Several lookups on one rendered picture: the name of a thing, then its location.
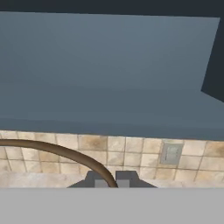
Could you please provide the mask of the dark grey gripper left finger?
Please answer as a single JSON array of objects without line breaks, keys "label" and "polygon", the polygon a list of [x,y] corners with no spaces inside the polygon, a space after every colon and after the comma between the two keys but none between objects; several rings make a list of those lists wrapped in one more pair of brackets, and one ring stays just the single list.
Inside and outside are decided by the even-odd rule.
[{"label": "dark grey gripper left finger", "polygon": [[99,175],[95,171],[89,171],[83,180],[70,185],[70,188],[75,188],[75,187],[103,188],[106,186],[107,186],[107,182],[102,178],[101,175]]}]

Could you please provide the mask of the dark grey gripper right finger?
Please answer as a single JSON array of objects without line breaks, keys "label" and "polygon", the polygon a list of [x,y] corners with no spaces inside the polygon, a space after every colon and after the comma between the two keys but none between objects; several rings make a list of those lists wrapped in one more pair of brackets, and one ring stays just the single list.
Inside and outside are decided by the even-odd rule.
[{"label": "dark grey gripper right finger", "polygon": [[141,180],[136,171],[116,171],[115,181],[118,186],[122,188],[155,188],[154,185],[144,180]]}]

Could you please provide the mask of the grey wall socket plate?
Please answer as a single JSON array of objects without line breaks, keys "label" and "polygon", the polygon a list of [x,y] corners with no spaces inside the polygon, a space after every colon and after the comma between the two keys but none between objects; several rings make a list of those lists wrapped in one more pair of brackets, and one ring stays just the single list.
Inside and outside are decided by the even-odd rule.
[{"label": "grey wall socket plate", "polygon": [[183,146],[182,143],[163,143],[160,163],[162,165],[177,165],[181,157]]}]

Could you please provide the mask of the brown curved tap spout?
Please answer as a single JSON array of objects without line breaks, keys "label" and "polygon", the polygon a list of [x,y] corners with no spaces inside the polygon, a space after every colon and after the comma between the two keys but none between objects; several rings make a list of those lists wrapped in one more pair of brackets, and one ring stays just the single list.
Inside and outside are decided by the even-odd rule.
[{"label": "brown curved tap spout", "polygon": [[118,184],[116,183],[116,180],[112,176],[111,172],[103,164],[87,155],[78,152],[77,150],[71,150],[67,147],[53,143],[18,139],[0,139],[0,146],[31,148],[39,151],[50,152],[64,158],[71,159],[97,172],[107,182],[109,187],[118,187]]}]

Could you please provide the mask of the blue-grey wall cabinet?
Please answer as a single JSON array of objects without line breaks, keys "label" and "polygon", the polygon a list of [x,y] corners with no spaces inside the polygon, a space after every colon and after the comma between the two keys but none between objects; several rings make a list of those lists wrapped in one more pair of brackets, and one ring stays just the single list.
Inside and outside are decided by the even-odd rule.
[{"label": "blue-grey wall cabinet", "polygon": [[217,18],[0,12],[0,130],[224,140],[201,90]]}]

